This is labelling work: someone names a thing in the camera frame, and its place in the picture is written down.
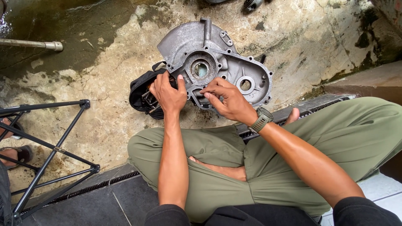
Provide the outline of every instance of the black tripod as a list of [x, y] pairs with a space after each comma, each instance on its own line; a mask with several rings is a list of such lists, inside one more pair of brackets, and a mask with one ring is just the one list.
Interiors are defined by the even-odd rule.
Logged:
[[[37, 109], [45, 109], [45, 108], [52, 108], [52, 107], [62, 107], [62, 106], [70, 106], [70, 105], [79, 105], [81, 107], [80, 111], [78, 112], [77, 116], [74, 118], [74, 120], [71, 122], [70, 126], [67, 128], [67, 130], [64, 132], [64, 134], [62, 135], [62, 137], [60, 138], [59, 142], [56, 145], [52, 145], [49, 144], [39, 138], [36, 138], [32, 135], [29, 135], [25, 132], [22, 132], [16, 128], [13, 127], [13, 125], [21, 118], [21, 116], [25, 113], [30, 112], [31, 110], [37, 110]], [[80, 101], [72, 101], [72, 102], [62, 102], [62, 103], [50, 103], [50, 104], [39, 104], [39, 105], [19, 105], [19, 106], [13, 106], [13, 107], [6, 107], [6, 108], [2, 108], [0, 109], [0, 116], [1, 117], [10, 117], [10, 116], [15, 116], [15, 118], [12, 120], [10, 125], [6, 125], [3, 122], [0, 122], [0, 128], [5, 129], [4, 133], [0, 135], [0, 141], [4, 138], [4, 136], [8, 133], [8, 131], [13, 132], [14, 134], [18, 134], [26, 139], [32, 140], [35, 143], [38, 143], [40, 145], [43, 145], [45, 147], [48, 147], [50, 149], [52, 149], [52, 152], [50, 153], [49, 157], [46, 159], [46, 161], [44, 162], [44, 164], [38, 168], [35, 166], [31, 166], [27, 163], [24, 162], [20, 162], [17, 161], [15, 159], [9, 158], [7, 156], [1, 155], [0, 154], [0, 158], [5, 159], [7, 161], [10, 162], [14, 162], [16, 164], [19, 164], [21, 166], [30, 168], [32, 170], [34, 170], [36, 176], [34, 177], [34, 179], [32, 180], [31, 184], [22, 190], [19, 191], [14, 191], [11, 193], [11, 195], [16, 195], [16, 194], [20, 194], [20, 193], [24, 193], [24, 195], [22, 196], [22, 198], [20, 199], [20, 201], [18, 202], [18, 204], [16, 205], [16, 207], [13, 210], [13, 214], [14, 214], [14, 223], [15, 225], [19, 224], [20, 222], [22, 222], [22, 219], [25, 219], [26, 217], [30, 216], [31, 214], [33, 214], [35, 211], [39, 210], [40, 208], [42, 208], [43, 206], [47, 205], [49, 202], [53, 201], [55, 198], [61, 196], [62, 194], [64, 194], [65, 192], [67, 192], [68, 190], [70, 190], [71, 188], [73, 188], [74, 186], [76, 186], [77, 184], [81, 183], [82, 181], [86, 180], [87, 178], [89, 178], [90, 176], [92, 176], [95, 173], [98, 173], [100, 171], [100, 166], [98, 164], [94, 164], [92, 162], [89, 162], [81, 157], [78, 157], [64, 149], [61, 148], [61, 145], [63, 144], [64, 140], [67, 138], [68, 134], [70, 133], [71, 129], [74, 127], [75, 123], [78, 121], [78, 119], [80, 118], [80, 116], [82, 115], [82, 113], [88, 109], [90, 107], [90, 101], [89, 100], [80, 100]], [[77, 173], [73, 173], [64, 177], [60, 177], [51, 181], [47, 181], [41, 184], [38, 184], [40, 178], [42, 177], [43, 173], [45, 172], [46, 167], [49, 165], [50, 161], [52, 160], [52, 158], [55, 156], [55, 154], [57, 152], [60, 152], [62, 154], [65, 154], [71, 158], [74, 158], [78, 161], [81, 161], [83, 163], [86, 163], [90, 166], [89, 169], [77, 172]], [[85, 175], [83, 178], [79, 179], [78, 181], [68, 185], [67, 187], [65, 187], [64, 189], [62, 189], [61, 191], [57, 192], [56, 194], [52, 195], [51, 197], [49, 197], [48, 199], [46, 199], [45, 201], [39, 203], [38, 205], [36, 205], [35, 207], [31, 208], [28, 212], [25, 212], [23, 214], [21, 214], [21, 212], [23, 211], [25, 205], [27, 204], [29, 198], [32, 195], [32, 192], [34, 189], [38, 188], [38, 187], [43, 187], [45, 185], [49, 185], [58, 181], [62, 181], [64, 179], [67, 178], [71, 178], [74, 176], [78, 176], [84, 173], [88, 173], [87, 175]]]

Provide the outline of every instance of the olive green pants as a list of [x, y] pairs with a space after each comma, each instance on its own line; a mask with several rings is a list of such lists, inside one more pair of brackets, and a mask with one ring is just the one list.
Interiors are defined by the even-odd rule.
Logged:
[[[402, 106], [362, 97], [333, 104], [283, 128], [326, 154], [353, 180], [360, 181], [402, 149]], [[163, 135], [163, 128], [145, 129], [128, 142], [128, 162], [155, 191]], [[261, 137], [245, 145], [234, 126], [182, 129], [182, 136], [187, 157], [217, 166], [246, 168], [247, 182], [242, 182], [188, 159], [185, 211], [193, 222], [203, 222], [216, 208], [226, 205], [285, 205], [298, 207], [311, 216], [330, 209]]]

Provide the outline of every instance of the concrete floor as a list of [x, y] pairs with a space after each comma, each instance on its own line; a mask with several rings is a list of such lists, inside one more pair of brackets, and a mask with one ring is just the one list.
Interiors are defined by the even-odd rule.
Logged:
[[[100, 164], [103, 171], [126, 161], [131, 136], [163, 126], [163, 121], [130, 107], [129, 84], [162, 60], [156, 45], [181, 23], [210, 17], [228, 31], [242, 55], [267, 54], [265, 65], [274, 71], [273, 100], [266, 106], [271, 111], [321, 94], [324, 82], [402, 56], [401, 38], [366, 0], [273, 0], [251, 14], [241, 12], [241, 1], [216, 6], [203, 0], [52, 2], [9, 0], [12, 11], [0, 27], [0, 37], [62, 40], [65, 50], [0, 47], [0, 105], [90, 99], [91, 108], [62, 147]], [[77, 112], [78, 107], [36, 110], [21, 123], [28, 133], [55, 144]], [[181, 113], [183, 128], [233, 123], [191, 103]], [[2, 146], [26, 144], [34, 149], [35, 165], [50, 153], [26, 139], [2, 142]], [[84, 168], [58, 153], [42, 181]], [[26, 187], [33, 177], [23, 167], [9, 175], [12, 191]], [[35, 194], [68, 182], [43, 187]]]

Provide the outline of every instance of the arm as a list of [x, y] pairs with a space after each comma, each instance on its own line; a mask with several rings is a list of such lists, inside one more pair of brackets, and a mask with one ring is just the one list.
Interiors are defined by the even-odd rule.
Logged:
[[159, 74], [150, 86], [164, 112], [164, 139], [158, 176], [159, 205], [174, 204], [184, 209], [189, 188], [189, 167], [180, 131], [179, 113], [187, 101], [183, 76], [178, 90], [169, 83], [169, 73]]
[[[238, 88], [221, 78], [215, 78], [203, 89], [210, 103], [223, 116], [252, 125], [257, 113]], [[334, 161], [299, 137], [275, 123], [268, 123], [259, 134], [282, 156], [300, 179], [319, 193], [330, 205], [343, 198], [364, 197], [360, 187]]]

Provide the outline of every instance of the forearm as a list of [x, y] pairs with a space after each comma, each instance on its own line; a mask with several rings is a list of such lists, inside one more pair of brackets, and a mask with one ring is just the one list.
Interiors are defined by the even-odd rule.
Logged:
[[184, 209], [189, 188], [189, 167], [177, 115], [165, 115], [165, 132], [159, 166], [159, 204]]
[[364, 197], [360, 187], [334, 161], [275, 123], [259, 134], [276, 150], [299, 178], [332, 207], [345, 197]]

